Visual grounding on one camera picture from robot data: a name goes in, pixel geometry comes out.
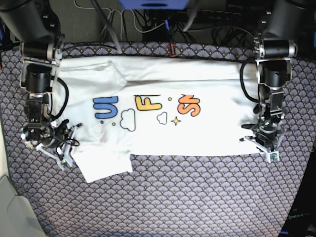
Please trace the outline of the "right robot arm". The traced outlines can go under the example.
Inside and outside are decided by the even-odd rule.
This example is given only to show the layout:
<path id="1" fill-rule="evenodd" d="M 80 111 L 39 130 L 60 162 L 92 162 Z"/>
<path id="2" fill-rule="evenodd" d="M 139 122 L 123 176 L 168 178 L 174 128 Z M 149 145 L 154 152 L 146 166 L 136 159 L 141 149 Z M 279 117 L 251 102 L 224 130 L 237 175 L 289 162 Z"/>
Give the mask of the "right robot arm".
<path id="1" fill-rule="evenodd" d="M 2 0 L 0 18 L 20 41 L 23 66 L 20 87 L 28 93 L 25 144 L 54 159 L 61 170 L 73 165 L 70 152 L 79 145 L 75 133 L 81 124 L 57 123 L 66 108 L 69 89 L 58 77 L 64 35 L 47 0 Z"/>

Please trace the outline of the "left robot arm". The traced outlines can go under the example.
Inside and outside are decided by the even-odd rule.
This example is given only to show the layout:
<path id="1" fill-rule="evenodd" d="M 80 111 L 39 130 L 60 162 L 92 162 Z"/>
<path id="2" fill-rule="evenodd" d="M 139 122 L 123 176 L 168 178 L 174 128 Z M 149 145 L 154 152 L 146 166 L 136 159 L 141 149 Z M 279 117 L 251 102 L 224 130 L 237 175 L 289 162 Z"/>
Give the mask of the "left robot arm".
<path id="1" fill-rule="evenodd" d="M 255 103 L 256 123 L 241 127 L 253 132 L 241 141 L 247 141 L 265 154 L 268 163 L 279 161 L 278 148 L 285 136 L 282 121 L 285 117 L 283 101 L 285 85 L 292 79 L 292 59 L 297 56 L 297 38 L 303 25 L 313 18 L 314 0 L 277 0 L 272 11 L 261 17 L 254 35 L 253 59 L 243 62 L 239 81 L 244 95 Z M 255 63 L 258 97 L 251 97 L 245 88 L 243 71 L 248 63 Z"/>

